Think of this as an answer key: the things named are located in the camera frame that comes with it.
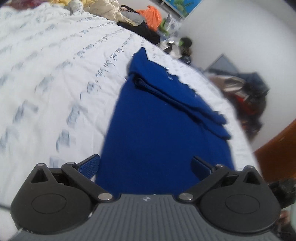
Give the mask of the orange plastic bag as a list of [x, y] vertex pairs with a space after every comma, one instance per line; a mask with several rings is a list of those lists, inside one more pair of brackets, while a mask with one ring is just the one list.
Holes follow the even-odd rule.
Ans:
[[146, 24], [151, 30], [158, 30], [163, 18], [157, 8], [149, 5], [146, 9], [139, 9], [136, 12], [145, 18]]

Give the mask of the lotus flower wall poster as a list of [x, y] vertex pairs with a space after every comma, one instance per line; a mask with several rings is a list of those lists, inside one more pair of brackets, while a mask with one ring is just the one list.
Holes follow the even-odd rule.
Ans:
[[164, 2], [172, 9], [176, 10], [181, 17], [186, 18], [201, 1], [202, 0], [168, 0]]

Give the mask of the grey framed panel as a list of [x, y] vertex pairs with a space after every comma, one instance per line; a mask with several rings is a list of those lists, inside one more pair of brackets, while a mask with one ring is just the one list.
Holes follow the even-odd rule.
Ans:
[[239, 72], [239, 69], [230, 61], [230, 59], [225, 54], [221, 54], [212, 64], [210, 64], [206, 68], [206, 72], [209, 72], [210, 69], [226, 71], [233, 74]]

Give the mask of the black clothes pile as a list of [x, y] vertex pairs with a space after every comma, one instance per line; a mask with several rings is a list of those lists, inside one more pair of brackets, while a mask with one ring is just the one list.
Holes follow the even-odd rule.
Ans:
[[145, 22], [142, 22], [138, 26], [133, 26], [129, 23], [123, 22], [118, 22], [117, 25], [138, 34], [139, 36], [145, 38], [154, 45], [160, 43], [161, 37], [158, 35], [157, 32], [151, 30]]

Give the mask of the dark plush toy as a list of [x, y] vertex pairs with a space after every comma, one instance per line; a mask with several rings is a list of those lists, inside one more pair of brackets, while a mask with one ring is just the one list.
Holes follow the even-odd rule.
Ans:
[[187, 65], [191, 64], [191, 46], [192, 40], [188, 37], [183, 37], [179, 40], [179, 49], [181, 57], [179, 58], [180, 61], [184, 62]]

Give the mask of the white blue floral bag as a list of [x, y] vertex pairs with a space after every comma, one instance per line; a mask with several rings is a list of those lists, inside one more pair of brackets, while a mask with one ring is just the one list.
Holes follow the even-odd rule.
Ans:
[[166, 37], [177, 37], [181, 26], [182, 23], [179, 20], [175, 19], [171, 14], [168, 14], [160, 23], [159, 30]]

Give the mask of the brown wooden furniture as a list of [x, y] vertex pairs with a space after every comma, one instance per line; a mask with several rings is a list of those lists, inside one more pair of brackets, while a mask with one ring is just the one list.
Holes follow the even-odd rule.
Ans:
[[295, 121], [293, 121], [276, 137], [254, 152], [265, 181], [295, 179], [295, 142]]

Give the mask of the blue knitted sweater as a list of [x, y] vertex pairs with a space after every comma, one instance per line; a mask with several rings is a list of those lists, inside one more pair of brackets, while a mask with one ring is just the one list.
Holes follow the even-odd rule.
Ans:
[[199, 182], [193, 157], [233, 169], [226, 123], [141, 48], [130, 62], [95, 182], [113, 196], [178, 195]]

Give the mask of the white bedsheet with blue script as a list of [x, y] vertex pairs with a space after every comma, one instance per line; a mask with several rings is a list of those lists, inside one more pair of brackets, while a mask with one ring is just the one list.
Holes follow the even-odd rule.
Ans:
[[[230, 103], [202, 73], [144, 38], [89, 13], [50, 4], [1, 8], [1, 203], [10, 205], [38, 162], [102, 154], [114, 109], [140, 48], [227, 120], [233, 163], [255, 164]], [[1, 212], [1, 240], [235, 240], [171, 194], [121, 194], [86, 223], [57, 235], [17, 230]]]

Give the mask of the cream white jacket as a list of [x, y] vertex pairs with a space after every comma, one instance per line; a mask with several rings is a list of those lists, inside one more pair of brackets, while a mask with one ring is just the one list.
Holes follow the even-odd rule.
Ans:
[[98, 0], [91, 3], [87, 11], [93, 15], [104, 17], [115, 22], [126, 22], [125, 17], [120, 11], [118, 1]]

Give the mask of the clothes heap on chair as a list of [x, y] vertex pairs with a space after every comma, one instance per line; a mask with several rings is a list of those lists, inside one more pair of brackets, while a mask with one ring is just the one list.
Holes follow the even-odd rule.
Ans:
[[218, 69], [210, 69], [208, 78], [234, 106], [248, 140], [254, 140], [262, 128], [260, 118], [269, 92], [264, 80], [256, 72], [230, 73]]

